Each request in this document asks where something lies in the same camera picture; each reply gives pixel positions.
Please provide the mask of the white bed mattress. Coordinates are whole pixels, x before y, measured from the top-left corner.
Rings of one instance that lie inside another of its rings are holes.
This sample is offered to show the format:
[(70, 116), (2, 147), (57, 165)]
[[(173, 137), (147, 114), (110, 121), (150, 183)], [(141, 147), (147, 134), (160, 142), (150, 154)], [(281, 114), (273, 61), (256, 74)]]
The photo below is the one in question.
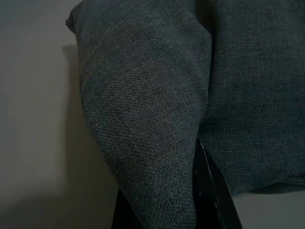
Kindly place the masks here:
[(305, 229), (305, 191), (242, 193), (234, 204), (243, 229)]

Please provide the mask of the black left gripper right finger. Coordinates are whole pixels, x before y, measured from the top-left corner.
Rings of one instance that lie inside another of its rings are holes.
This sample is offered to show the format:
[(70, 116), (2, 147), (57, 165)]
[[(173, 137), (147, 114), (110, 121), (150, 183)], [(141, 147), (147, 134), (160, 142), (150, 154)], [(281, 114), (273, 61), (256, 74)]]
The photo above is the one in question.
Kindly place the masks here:
[(199, 139), (193, 160), (193, 200), (196, 229), (242, 229), (227, 182)]

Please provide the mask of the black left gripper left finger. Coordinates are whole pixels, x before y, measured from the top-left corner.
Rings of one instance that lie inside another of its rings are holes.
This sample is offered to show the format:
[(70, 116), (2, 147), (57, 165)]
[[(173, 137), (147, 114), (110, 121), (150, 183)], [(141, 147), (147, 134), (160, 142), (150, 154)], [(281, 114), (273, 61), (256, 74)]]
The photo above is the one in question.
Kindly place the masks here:
[(117, 193), (111, 229), (143, 229), (120, 189)]

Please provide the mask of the grey fabric pillow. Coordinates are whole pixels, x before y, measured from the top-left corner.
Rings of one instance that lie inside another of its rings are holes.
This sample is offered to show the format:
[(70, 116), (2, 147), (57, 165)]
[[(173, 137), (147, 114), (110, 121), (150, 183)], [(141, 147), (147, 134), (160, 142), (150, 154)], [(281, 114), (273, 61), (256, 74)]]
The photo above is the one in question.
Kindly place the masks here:
[(86, 121), (143, 229), (195, 229), (195, 143), (233, 195), (305, 190), (305, 0), (83, 0)]

